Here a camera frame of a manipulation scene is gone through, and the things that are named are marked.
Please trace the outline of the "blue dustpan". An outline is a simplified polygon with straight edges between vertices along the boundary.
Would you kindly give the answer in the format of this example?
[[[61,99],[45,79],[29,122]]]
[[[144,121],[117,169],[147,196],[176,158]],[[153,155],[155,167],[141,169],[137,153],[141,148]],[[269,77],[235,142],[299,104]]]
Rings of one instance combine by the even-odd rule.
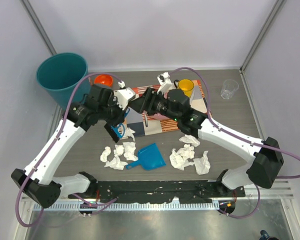
[[[156,143],[152,143],[137,153],[138,160],[125,166],[126,169],[132,169],[141,166],[144,170],[150,171],[165,167],[166,163]]]

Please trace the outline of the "blue hand brush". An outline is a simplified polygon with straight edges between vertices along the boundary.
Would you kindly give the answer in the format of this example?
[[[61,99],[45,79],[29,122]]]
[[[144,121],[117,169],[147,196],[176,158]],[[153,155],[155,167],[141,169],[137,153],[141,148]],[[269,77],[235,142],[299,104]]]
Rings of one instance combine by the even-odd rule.
[[[127,108],[125,112],[125,118],[130,112],[130,109]],[[117,126],[112,126],[106,122],[104,125],[105,130],[108,132],[108,134],[111,136],[113,141],[117,143],[120,139],[122,139],[124,132],[125,132],[125,127],[123,123],[118,124]]]

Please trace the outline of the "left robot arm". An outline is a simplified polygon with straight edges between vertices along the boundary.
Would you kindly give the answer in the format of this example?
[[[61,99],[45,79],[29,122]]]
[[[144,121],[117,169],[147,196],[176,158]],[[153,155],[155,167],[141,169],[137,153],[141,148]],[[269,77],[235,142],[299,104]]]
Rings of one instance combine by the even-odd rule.
[[[68,112],[35,159],[24,169],[15,169],[11,178],[28,197],[44,209],[59,197],[80,194],[90,200],[97,192],[97,180],[81,171],[76,175],[55,177],[55,172],[73,145],[98,121],[114,142],[124,135],[123,125],[129,101],[135,98],[131,88],[112,90],[93,85],[84,103],[73,102]]]

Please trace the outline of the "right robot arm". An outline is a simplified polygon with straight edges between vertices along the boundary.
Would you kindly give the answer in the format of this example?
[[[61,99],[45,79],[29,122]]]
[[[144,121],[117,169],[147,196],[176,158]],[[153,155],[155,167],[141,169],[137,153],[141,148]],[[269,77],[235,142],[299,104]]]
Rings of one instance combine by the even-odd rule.
[[[128,105],[140,114],[161,114],[174,120],[182,133],[217,144],[244,159],[245,165],[226,169],[219,175],[215,190],[220,197],[226,198],[234,189],[250,184],[270,189],[284,164],[276,139],[262,140],[213,122],[208,113],[192,108],[190,99],[180,89],[163,96],[149,87]]]

